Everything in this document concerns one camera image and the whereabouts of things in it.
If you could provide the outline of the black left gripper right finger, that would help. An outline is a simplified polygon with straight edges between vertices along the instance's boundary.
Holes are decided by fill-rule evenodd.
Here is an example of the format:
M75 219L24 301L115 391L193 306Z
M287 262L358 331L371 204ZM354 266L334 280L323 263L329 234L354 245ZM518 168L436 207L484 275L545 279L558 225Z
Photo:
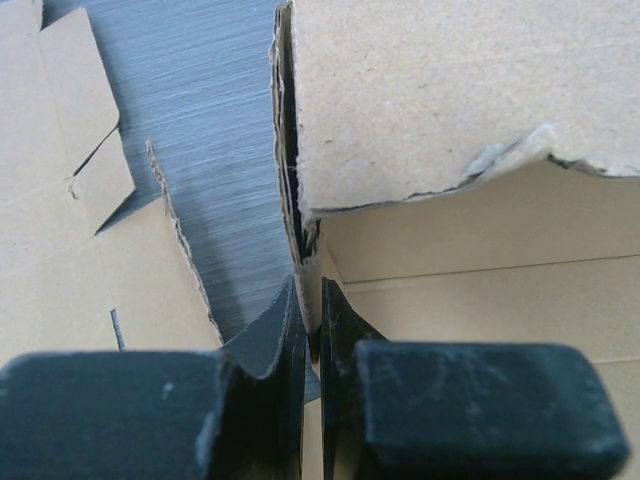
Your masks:
M329 279L319 342L327 479L610 479L629 459L572 347L394 342Z

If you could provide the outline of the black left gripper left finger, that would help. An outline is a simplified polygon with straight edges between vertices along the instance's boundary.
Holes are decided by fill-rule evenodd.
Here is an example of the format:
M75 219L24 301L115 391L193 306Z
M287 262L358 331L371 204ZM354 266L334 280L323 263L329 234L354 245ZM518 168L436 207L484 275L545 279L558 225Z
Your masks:
M5 479L298 479L295 284L218 350L39 352L1 371Z

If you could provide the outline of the brown cardboard box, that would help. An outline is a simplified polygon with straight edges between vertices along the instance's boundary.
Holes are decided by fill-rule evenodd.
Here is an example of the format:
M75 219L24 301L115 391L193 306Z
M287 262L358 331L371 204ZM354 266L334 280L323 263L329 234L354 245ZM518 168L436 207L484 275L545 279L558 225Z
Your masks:
M630 444L610 479L637 478L638 3L285 1L271 61L314 378L328 279L394 342L566 345Z

